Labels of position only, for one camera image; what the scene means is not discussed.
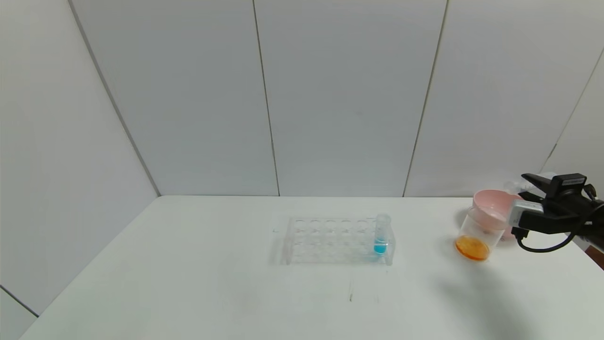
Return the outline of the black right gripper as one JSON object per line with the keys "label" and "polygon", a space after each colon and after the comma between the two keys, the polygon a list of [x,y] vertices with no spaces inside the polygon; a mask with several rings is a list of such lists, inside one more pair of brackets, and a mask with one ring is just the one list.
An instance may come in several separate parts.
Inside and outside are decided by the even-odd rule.
{"label": "black right gripper", "polygon": [[586,214],[593,210],[592,201],[583,196],[583,187],[587,177],[579,173],[545,177],[541,174],[524,173],[521,175],[526,184],[518,196],[527,202],[542,203],[545,194],[545,213],[547,214]]}

